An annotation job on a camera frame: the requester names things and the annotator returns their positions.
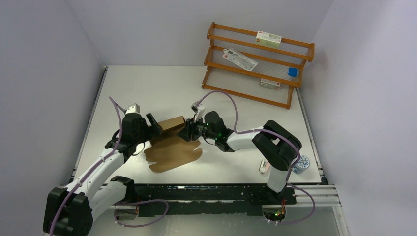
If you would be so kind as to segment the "brown cardboard box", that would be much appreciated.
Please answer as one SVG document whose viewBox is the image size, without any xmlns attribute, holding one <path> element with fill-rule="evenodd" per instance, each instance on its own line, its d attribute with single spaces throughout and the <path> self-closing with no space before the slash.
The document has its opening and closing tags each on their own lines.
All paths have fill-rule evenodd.
<svg viewBox="0 0 417 236">
<path fill-rule="evenodd" d="M 203 150 L 200 141 L 186 142 L 178 136 L 185 127 L 183 116 L 170 118 L 158 123 L 163 132 L 150 140 L 150 147 L 145 149 L 146 161 L 155 173 L 162 173 L 198 160 Z"/>
</svg>

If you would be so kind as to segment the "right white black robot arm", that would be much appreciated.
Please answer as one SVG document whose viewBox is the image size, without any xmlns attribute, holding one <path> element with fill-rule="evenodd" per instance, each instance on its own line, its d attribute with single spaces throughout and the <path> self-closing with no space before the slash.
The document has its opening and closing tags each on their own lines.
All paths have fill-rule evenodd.
<svg viewBox="0 0 417 236">
<path fill-rule="evenodd" d="M 184 128 L 177 135 L 186 142 L 196 141 L 200 137 L 212 139 L 222 152 L 257 149 L 270 164 L 265 196 L 272 204 L 283 199 L 289 171 L 300 157 L 299 151 L 302 148 L 302 143 L 296 136 L 273 120 L 252 130 L 236 132 L 228 128 L 215 111 L 207 113 L 199 120 L 187 119 Z"/>
</svg>

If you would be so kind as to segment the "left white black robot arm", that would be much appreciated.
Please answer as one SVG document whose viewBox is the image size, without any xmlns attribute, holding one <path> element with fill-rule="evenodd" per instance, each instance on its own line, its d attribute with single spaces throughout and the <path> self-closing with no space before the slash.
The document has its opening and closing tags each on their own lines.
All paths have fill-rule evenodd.
<svg viewBox="0 0 417 236">
<path fill-rule="evenodd" d="M 144 144 L 162 134 L 163 128 L 151 113 L 142 117 L 126 112 L 117 130 L 96 160 L 64 188 L 55 187 L 47 197 L 43 231 L 56 236 L 86 236 L 94 221 L 116 203 L 137 201 L 134 180 L 113 176 Z"/>
</svg>

